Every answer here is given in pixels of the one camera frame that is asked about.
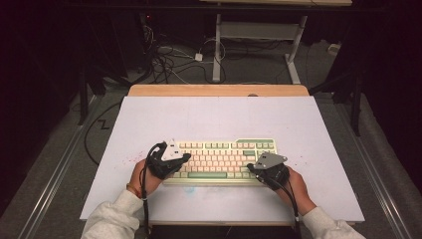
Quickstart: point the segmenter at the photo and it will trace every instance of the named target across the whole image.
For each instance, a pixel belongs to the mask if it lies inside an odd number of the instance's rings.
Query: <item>wrist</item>
[[[136,189],[132,184],[128,183],[126,185],[126,190],[136,195],[138,198],[140,198],[140,191]]]
[[[312,211],[314,208],[317,207],[310,198],[299,200],[297,201],[297,203],[299,214],[301,214],[302,216],[305,216],[308,212]]]

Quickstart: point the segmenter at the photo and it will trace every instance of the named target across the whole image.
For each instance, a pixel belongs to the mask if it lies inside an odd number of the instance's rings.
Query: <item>wooden table edge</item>
[[[129,97],[308,97],[302,85],[134,85]]]

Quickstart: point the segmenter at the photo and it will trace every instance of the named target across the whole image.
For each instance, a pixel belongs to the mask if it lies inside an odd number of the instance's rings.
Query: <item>white table surface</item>
[[[81,214],[125,189],[152,146],[176,140],[273,138],[313,201],[334,219],[364,221],[313,97],[126,97]],[[286,225],[292,209],[267,187],[160,185],[151,224]]]

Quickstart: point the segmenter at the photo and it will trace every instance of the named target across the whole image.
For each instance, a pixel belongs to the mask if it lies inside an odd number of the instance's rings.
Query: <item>glove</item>
[[[260,182],[274,191],[285,186],[290,177],[289,169],[283,163],[267,169],[255,169],[252,163],[248,163],[247,166],[252,173],[255,173]]]
[[[190,153],[183,153],[182,158],[173,159],[169,161],[161,161],[155,157],[156,153],[152,154],[152,160],[148,164],[148,168],[152,175],[164,180],[168,175],[174,173],[182,167],[183,163],[187,162],[191,157]]]

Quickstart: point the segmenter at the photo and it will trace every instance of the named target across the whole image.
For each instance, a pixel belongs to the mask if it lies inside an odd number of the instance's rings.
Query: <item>white metal frame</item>
[[[295,67],[295,55],[301,42],[305,23],[308,16],[303,16],[299,24],[271,24],[271,23],[243,23],[243,22],[222,22],[221,14],[217,14],[215,32],[215,55],[212,81],[220,82],[221,69],[221,38],[248,38],[248,39],[269,39],[269,40],[293,40],[292,51],[285,54],[286,64],[292,79],[292,83],[301,83]]]

